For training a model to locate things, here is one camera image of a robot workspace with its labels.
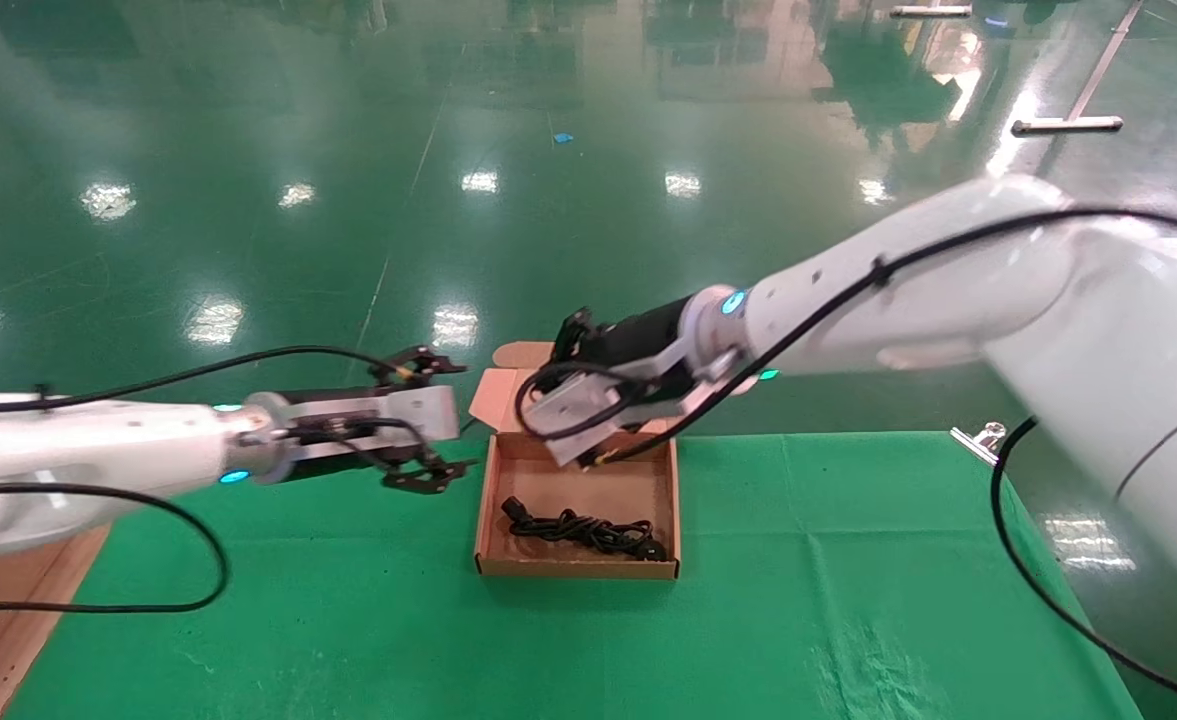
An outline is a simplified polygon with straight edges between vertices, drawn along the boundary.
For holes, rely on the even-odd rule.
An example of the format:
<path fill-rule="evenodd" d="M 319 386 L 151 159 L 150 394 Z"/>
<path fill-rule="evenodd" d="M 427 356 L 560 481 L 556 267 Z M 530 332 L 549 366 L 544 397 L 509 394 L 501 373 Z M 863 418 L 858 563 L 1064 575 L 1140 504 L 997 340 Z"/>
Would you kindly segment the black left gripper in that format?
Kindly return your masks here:
<path fill-rule="evenodd" d="M 355 424 L 374 418 L 386 395 L 386 388 L 272 391 L 271 416 L 277 427 L 287 429 L 288 436 L 282 438 L 281 459 L 271 469 L 271 479 L 301 480 L 359 468 L 361 456 L 335 436 L 351 444 L 374 436 L 374 429 L 355 429 Z M 427 464 L 395 464 L 384 471 L 383 487 L 414 495 L 441 495 L 477 464 L 476 459 L 448 461 L 441 456 Z"/>

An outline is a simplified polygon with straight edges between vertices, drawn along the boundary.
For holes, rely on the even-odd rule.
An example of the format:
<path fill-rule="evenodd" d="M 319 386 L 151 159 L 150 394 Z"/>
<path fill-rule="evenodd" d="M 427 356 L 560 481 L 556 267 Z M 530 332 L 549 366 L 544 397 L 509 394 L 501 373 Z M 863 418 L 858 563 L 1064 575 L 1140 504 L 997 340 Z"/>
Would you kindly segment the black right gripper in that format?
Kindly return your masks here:
<path fill-rule="evenodd" d="M 620 322 L 601 324 L 597 331 L 579 341 L 578 360 L 580 364 L 616 368 L 661 354 L 661 351 L 678 340 L 681 314 L 689 302 L 690 296 L 681 296 Z M 692 392 L 696 379 L 685 368 L 684 361 L 678 361 L 649 384 L 649 387 L 652 392 L 643 396 L 644 404 L 665 402 Z"/>

